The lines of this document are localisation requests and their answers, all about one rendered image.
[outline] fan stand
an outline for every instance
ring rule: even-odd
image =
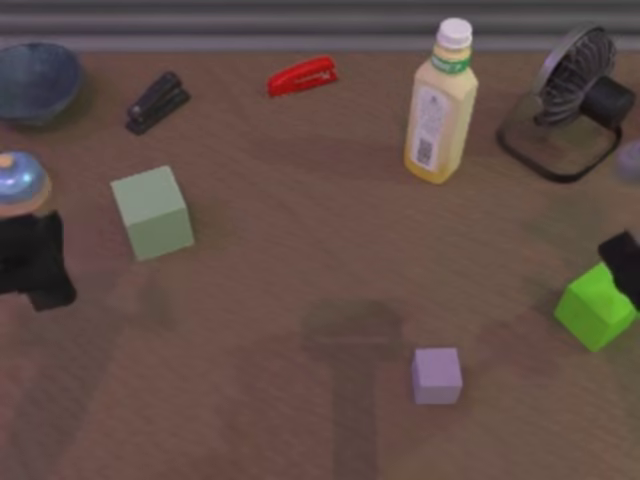
[[[540,111],[540,105],[537,99],[531,95],[526,95],[522,100],[520,100],[516,106],[511,110],[511,112],[506,116],[503,120],[502,124],[498,128],[496,132],[496,141],[500,148],[502,148],[506,153],[510,156],[518,160],[525,167],[529,168],[545,180],[549,180],[554,183],[575,183],[578,180],[584,178],[589,172],[594,170],[598,165],[604,162],[609,155],[611,155],[619,146],[622,141],[622,128],[615,127],[614,129],[606,129],[601,127],[602,130],[610,132],[613,134],[613,139],[610,145],[604,149],[603,152],[595,156],[595,160],[589,163],[586,167],[578,170],[573,173],[559,173],[554,172],[553,170],[543,166],[530,156],[522,153],[518,149],[516,149],[513,145],[509,143],[508,133],[510,127],[513,125],[521,125],[524,122],[534,122],[534,118],[537,112]],[[541,129],[541,132],[544,130],[549,131],[547,127],[537,127]]]

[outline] fan grille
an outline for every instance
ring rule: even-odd
[[[572,122],[593,83],[609,75],[615,66],[616,46],[602,30],[592,30],[567,51],[540,93],[543,110],[536,116],[542,125]]]

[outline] purple cube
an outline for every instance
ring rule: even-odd
[[[456,348],[418,348],[411,366],[418,405],[452,405],[462,392],[462,372]]]

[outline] white bottle cap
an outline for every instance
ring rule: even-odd
[[[436,41],[450,50],[460,50],[471,45],[473,28],[462,18],[447,18],[440,24]]]

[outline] fan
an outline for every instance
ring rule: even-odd
[[[635,103],[635,93],[609,77],[615,56],[616,46],[604,28],[589,23],[569,32],[544,61],[531,91],[498,129],[496,137],[501,148],[553,182],[576,182],[591,172],[618,148],[622,139],[620,124]],[[541,139],[548,140],[581,117],[611,138],[577,171],[554,171],[545,161],[534,159],[535,153],[530,155],[511,141],[515,127],[524,125],[526,135],[535,137],[539,145]],[[578,136],[587,138],[593,134],[585,131]],[[546,158],[547,164],[561,160],[557,154],[551,156],[555,158]]]

